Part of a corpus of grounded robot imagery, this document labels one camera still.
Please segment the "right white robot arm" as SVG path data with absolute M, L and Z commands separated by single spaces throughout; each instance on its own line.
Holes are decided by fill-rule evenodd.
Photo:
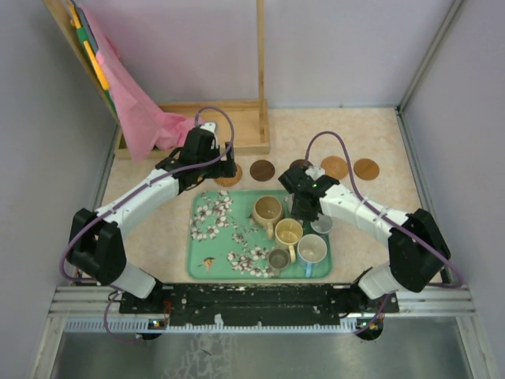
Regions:
M 318 167 L 291 167 L 279 182 L 292 197 L 295 218 L 316 221 L 328 216 L 355 226 L 387 248 L 389 261 L 357 279 L 352 300 L 361 312 L 374 310 L 386 294 L 421 292 L 451 258 L 433 216 L 424 209 L 407 213 L 367 201 Z

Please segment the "white grey mug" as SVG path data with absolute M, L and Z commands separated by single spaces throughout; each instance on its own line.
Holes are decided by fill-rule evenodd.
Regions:
M 293 194 L 289 194 L 286 197 L 286 207 L 287 207 L 287 211 L 288 211 L 289 214 L 292 213 L 293 200 L 294 200 L 294 195 Z

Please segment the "dark reddish wooden coaster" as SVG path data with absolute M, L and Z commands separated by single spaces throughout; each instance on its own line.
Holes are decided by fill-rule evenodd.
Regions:
M 266 182 L 274 177 L 275 166 L 269 160 L 259 159 L 251 165 L 249 173 L 254 180 Z

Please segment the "dark brown wooden coaster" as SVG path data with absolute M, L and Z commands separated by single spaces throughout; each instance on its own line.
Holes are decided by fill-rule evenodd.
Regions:
M 304 159 L 296 159 L 290 164 L 290 169 L 293 167 L 299 167 L 302 170 L 307 170 L 312 166 L 310 161 L 305 161 Z

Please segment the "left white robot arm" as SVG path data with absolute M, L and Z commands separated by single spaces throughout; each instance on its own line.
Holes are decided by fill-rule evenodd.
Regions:
M 129 263 L 123 239 L 159 206 L 210 178 L 236 174 L 233 143 L 218 143 L 218 126 L 205 122 L 193 127 L 182 147 L 160 161 L 138 185 L 108 205 L 90 211 L 82 208 L 74 217 L 65 261 L 86 278 L 136 297 L 147 313 L 163 307 L 159 281 Z

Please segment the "light brown wooden coaster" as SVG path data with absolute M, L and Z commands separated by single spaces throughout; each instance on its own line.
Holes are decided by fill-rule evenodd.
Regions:
M 380 174 L 379 165 L 372 159 L 362 158 L 358 159 L 353 166 L 354 174 L 365 181 L 372 181 L 378 178 Z

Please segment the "light woven coaster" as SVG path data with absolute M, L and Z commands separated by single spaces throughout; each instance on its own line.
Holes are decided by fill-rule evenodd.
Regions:
M 320 164 L 325 174 L 337 180 L 344 179 L 349 174 L 347 162 L 339 156 L 327 156 Z

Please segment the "woven rattan coaster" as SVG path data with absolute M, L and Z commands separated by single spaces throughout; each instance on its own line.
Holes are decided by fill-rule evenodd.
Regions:
M 221 186 L 221 187 L 231 187 L 231 186 L 234 186 L 237 183 L 239 183 L 240 180 L 241 180 L 241 177 L 242 177 L 242 169 L 241 169 L 241 166 L 238 163 L 236 163 L 235 166 L 236 166 L 236 173 L 235 173 L 235 175 L 233 177 L 230 177 L 230 178 L 225 178 L 225 177 L 215 178 L 214 182 L 218 186 Z

